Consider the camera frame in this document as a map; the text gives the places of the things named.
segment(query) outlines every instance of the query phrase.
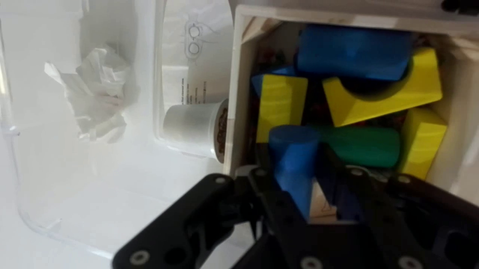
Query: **yellow wooden block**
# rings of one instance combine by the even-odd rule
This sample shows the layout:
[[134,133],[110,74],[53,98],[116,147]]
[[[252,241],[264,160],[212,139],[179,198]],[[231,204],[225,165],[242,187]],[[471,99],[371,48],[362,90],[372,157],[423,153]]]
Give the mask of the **yellow wooden block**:
[[432,48],[414,51],[408,75],[381,95],[354,96],[342,87],[338,78],[323,81],[323,89],[335,127],[432,104],[442,96]]
[[426,180],[445,130],[445,123],[429,108],[410,110],[401,130],[402,154],[398,172]]
[[300,125],[306,87],[303,78],[263,77],[255,142],[267,142],[270,129],[276,126]]

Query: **yellow triangular block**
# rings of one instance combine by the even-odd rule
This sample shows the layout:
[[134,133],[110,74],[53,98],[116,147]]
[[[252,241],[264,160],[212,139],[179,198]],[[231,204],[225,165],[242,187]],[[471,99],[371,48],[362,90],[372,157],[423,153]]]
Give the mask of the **yellow triangular block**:
[[335,127],[354,125],[441,99],[436,57],[432,48],[414,53],[408,75],[384,93],[360,98],[348,93],[338,78],[323,81]]
[[426,180],[445,130],[445,123],[429,108],[410,110],[401,130],[402,154],[398,172]]
[[255,142],[264,144],[270,129],[299,126],[308,81],[303,78],[264,75],[260,92]]

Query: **white cup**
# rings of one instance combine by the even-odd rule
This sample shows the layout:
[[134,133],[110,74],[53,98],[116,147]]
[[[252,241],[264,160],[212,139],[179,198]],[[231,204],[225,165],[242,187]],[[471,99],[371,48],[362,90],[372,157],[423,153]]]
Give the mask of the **white cup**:
[[227,101],[176,105],[166,111],[163,135],[169,145],[178,151],[222,162],[225,119]]

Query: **white box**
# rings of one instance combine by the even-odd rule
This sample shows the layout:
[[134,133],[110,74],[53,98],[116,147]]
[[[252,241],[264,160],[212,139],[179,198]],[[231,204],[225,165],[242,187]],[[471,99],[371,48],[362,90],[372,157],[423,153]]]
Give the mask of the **white box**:
[[439,2],[240,2],[234,11],[224,172],[242,165],[246,147],[249,75],[255,45],[281,23],[393,29],[436,35],[442,101],[432,108],[448,132],[429,172],[429,183],[479,205],[479,20],[439,11]]

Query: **crumpled plastic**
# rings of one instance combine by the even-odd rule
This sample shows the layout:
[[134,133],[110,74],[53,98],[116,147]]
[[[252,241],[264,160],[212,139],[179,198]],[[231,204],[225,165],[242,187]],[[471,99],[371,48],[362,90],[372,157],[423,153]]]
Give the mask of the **crumpled plastic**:
[[76,74],[61,74],[52,63],[44,63],[44,74],[62,86],[80,139],[110,144],[121,138],[125,129],[121,116],[124,84],[130,66],[113,50],[94,48]]

